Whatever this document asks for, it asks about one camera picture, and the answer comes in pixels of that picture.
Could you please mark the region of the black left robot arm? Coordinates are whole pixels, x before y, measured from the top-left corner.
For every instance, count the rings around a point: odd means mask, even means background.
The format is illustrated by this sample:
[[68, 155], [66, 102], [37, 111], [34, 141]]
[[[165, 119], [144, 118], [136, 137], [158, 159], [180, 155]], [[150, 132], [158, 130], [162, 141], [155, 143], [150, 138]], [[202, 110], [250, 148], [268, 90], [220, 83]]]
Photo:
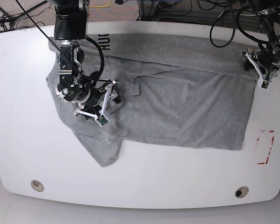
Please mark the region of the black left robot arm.
[[[267, 89], [272, 79], [280, 72], [280, 0], [248, 0], [240, 9], [233, 9], [232, 1], [227, 0], [225, 5], [228, 10], [222, 12], [210, 28], [210, 42], [216, 48], [225, 48], [233, 41], [236, 29], [245, 37], [258, 44], [258, 49], [248, 49], [242, 52], [246, 58], [244, 70], [255, 70], [259, 76], [258, 85]], [[268, 40], [261, 40], [248, 34], [240, 25], [240, 16], [243, 12], [259, 18], [259, 24], [267, 35]], [[235, 27], [230, 40], [224, 45], [216, 45], [212, 40], [214, 26], [226, 15], [232, 14]]]

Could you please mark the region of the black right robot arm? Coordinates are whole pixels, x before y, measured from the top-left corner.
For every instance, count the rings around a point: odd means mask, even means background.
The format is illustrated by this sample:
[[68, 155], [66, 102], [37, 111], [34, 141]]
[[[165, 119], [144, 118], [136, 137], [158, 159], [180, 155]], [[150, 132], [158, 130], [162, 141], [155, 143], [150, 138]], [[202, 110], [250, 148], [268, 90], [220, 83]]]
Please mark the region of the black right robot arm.
[[[121, 103], [116, 80], [102, 80], [105, 59], [102, 49], [86, 35], [89, 1], [87, 0], [51, 0], [56, 13], [54, 46], [59, 53], [59, 83], [56, 95], [59, 99], [77, 104], [74, 114], [93, 118], [99, 126], [109, 122], [107, 104], [114, 101]], [[98, 50], [100, 67], [89, 76], [83, 74], [84, 52], [80, 40], [87, 40]]]

